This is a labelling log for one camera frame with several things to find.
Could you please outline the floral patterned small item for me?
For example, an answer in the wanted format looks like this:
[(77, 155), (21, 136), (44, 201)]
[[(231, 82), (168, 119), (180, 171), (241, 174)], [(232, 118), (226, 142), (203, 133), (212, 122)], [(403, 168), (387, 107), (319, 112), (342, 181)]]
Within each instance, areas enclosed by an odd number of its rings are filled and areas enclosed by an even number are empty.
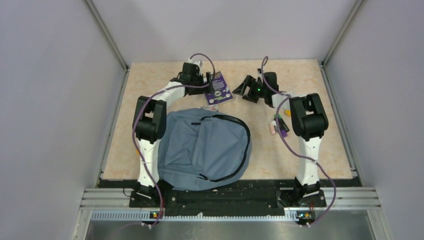
[(212, 104), (212, 105), (205, 105), (205, 106), (201, 106), (200, 107), (203, 110), (207, 110), (207, 111), (213, 111), (213, 112), (218, 112), (219, 108), (217, 104)]

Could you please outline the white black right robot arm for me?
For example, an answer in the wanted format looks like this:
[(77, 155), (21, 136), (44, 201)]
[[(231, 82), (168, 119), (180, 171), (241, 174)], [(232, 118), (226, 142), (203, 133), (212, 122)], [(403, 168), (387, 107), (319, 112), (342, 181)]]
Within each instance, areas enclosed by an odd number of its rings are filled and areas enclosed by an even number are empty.
[(320, 191), (317, 161), (322, 138), (329, 127), (319, 94), (295, 96), (279, 91), (275, 72), (259, 72), (257, 78), (247, 75), (233, 90), (233, 94), (253, 103), (263, 98), (272, 108), (280, 107), (290, 111), (292, 130), (298, 137), (300, 149), (293, 200), (299, 206), (307, 206)]

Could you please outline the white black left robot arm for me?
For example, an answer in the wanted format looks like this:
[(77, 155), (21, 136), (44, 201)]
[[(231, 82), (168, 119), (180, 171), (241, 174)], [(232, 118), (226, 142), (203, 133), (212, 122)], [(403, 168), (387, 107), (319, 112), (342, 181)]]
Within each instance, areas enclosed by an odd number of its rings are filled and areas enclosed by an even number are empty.
[(140, 171), (135, 191), (149, 207), (160, 202), (158, 154), (167, 124), (167, 108), (187, 95), (201, 95), (212, 91), (216, 71), (202, 73), (202, 61), (188, 60), (182, 70), (168, 84), (150, 96), (139, 96), (136, 101), (131, 137), (140, 156)]

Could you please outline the purple cover book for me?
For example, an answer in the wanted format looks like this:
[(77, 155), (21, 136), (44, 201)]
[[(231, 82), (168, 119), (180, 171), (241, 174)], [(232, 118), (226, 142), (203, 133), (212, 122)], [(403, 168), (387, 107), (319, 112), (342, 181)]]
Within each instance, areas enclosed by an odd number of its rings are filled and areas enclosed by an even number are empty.
[(221, 71), (215, 74), (212, 87), (213, 91), (211, 93), (204, 94), (208, 105), (218, 105), (234, 99), (232, 91)]

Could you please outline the blue grey backpack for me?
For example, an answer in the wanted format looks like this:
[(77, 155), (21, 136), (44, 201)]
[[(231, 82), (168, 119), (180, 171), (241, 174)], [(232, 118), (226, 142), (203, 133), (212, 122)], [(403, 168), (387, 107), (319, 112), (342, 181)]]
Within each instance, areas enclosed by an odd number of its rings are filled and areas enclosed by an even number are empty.
[(201, 108), (172, 111), (158, 148), (158, 175), (176, 190), (210, 190), (240, 180), (251, 152), (243, 120)]

